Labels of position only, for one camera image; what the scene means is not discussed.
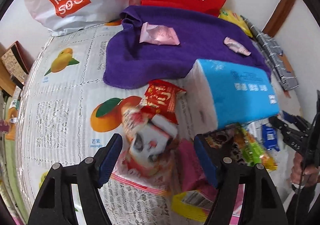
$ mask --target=blue package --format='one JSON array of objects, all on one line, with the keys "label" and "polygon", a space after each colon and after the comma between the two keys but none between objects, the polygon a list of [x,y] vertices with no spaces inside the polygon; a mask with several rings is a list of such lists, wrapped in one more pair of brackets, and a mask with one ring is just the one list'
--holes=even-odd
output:
[{"label": "blue package", "polygon": [[256,67],[198,59],[184,88],[196,134],[265,119],[280,111],[266,72]]},{"label": "blue package", "polygon": [[276,149],[280,151],[278,146],[278,136],[276,130],[267,125],[262,125],[263,145],[267,150]]}]

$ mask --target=mango illustration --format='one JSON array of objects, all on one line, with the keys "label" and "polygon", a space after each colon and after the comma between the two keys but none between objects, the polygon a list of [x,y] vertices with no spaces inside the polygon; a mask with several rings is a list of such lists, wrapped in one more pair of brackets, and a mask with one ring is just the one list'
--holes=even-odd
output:
[{"label": "mango illustration", "polygon": [[105,26],[118,26],[118,25],[121,25],[121,21],[122,20],[115,20],[115,21],[107,22],[104,25]]},{"label": "mango illustration", "polygon": [[116,129],[121,124],[121,118],[122,118],[121,109],[123,107],[129,107],[129,106],[135,107],[140,103],[141,99],[142,98],[138,96],[130,96],[125,99],[119,99],[119,98],[109,99],[106,102],[104,102],[104,103],[109,102],[107,107],[105,107],[104,109],[108,111],[108,113],[97,117],[97,111],[99,110],[99,108],[103,103],[98,105],[93,110],[90,117],[90,124],[92,129],[96,132],[108,132],[113,129]]},{"label": "mango illustration", "polygon": [[71,48],[66,48],[66,49],[62,50],[62,51],[59,53],[58,57],[59,57],[60,55],[62,55],[62,54],[66,54],[66,53],[70,53],[70,54],[72,55],[73,50],[72,50]]},{"label": "mango illustration", "polygon": [[59,54],[59,56],[51,64],[51,72],[62,71],[65,67],[68,66],[71,59],[72,54],[70,53]]},{"label": "mango illustration", "polygon": [[39,188],[40,188],[41,185],[43,184],[44,179],[46,178],[47,174],[48,174],[48,172],[44,172],[44,173],[42,174],[42,176],[41,176],[41,181],[40,181],[40,183],[39,183]]}]

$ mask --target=pink candy wrapper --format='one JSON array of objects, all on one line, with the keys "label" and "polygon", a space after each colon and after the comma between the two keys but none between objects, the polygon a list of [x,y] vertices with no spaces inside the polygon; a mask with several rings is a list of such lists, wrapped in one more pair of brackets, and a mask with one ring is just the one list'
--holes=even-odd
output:
[{"label": "pink candy wrapper", "polygon": [[173,28],[164,25],[153,25],[145,22],[141,28],[140,43],[157,45],[179,45],[179,38]]},{"label": "pink candy wrapper", "polygon": [[226,37],[223,43],[227,45],[229,49],[233,50],[235,53],[241,53],[245,56],[249,56],[251,54],[251,52],[249,52],[242,44],[231,39],[230,37]]}]

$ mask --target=snack package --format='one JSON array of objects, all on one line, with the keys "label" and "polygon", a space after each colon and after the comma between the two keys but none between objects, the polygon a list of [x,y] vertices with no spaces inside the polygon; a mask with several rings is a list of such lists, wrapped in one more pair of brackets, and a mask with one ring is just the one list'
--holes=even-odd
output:
[{"label": "snack package", "polygon": [[241,43],[231,39],[230,37],[226,37],[223,43],[235,53],[241,53],[245,56],[249,56],[251,54],[251,52],[249,52]]},{"label": "snack package", "polygon": [[268,151],[272,149],[280,151],[276,130],[267,125],[262,125],[262,139],[263,145]]},{"label": "snack package", "polygon": [[236,24],[237,26],[239,26],[241,28],[242,31],[245,32],[246,35],[248,35],[250,38],[253,38],[252,33],[249,30],[245,21],[240,16],[238,16],[236,13],[233,13],[231,10],[227,10],[224,8],[220,9],[220,14],[219,14],[218,18]]},{"label": "snack package", "polygon": [[128,146],[121,152],[112,177],[151,193],[169,194],[172,150],[178,142],[176,125],[161,115],[146,118],[135,107],[127,107],[122,114]]},{"label": "snack package", "polygon": [[177,99],[186,90],[172,83],[156,79],[149,82],[145,98],[141,100],[141,111],[150,115],[160,114],[174,124],[178,124],[175,109]]},{"label": "snack package", "polygon": [[[212,146],[222,149],[226,143],[232,143],[233,131],[218,131],[208,134],[207,138],[209,143],[212,142]],[[208,183],[192,142],[181,140],[176,150],[176,165],[180,167],[179,180],[182,192],[173,196],[172,210],[186,218],[205,222],[218,190]],[[239,185],[234,211],[241,208],[243,196],[244,187]]]},{"label": "snack package", "polygon": [[140,43],[156,45],[179,45],[180,41],[173,28],[164,25],[153,25],[145,22],[141,28]]},{"label": "snack package", "polygon": [[277,163],[255,140],[253,135],[248,133],[244,128],[239,127],[236,131],[234,141],[239,147],[244,159],[253,166],[262,163],[267,170],[277,170]]}]

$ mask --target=black cable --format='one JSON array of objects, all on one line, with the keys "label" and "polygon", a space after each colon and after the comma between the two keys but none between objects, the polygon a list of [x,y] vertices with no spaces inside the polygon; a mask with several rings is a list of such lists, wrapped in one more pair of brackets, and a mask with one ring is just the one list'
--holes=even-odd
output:
[{"label": "black cable", "polygon": [[[310,135],[308,137],[308,143],[307,145],[309,145],[309,142],[310,142],[310,138],[311,138],[311,135],[313,133],[313,129],[314,129],[314,123],[317,119],[317,117],[320,115],[320,112],[318,112],[313,121],[312,121],[312,124],[311,124],[311,132],[310,132]],[[293,225],[296,225],[296,221],[297,221],[297,212],[298,212],[298,205],[299,205],[299,198],[300,198],[300,193],[301,193],[301,183],[302,183],[302,178],[303,178],[303,173],[304,173],[304,170],[306,168],[306,158],[304,157],[303,158],[303,161],[302,161],[302,170],[301,170],[301,174],[300,174],[300,181],[299,181],[299,188],[298,188],[298,197],[297,197],[297,203],[296,203],[296,208],[295,208],[295,211],[294,211],[294,220],[293,220]]]}]

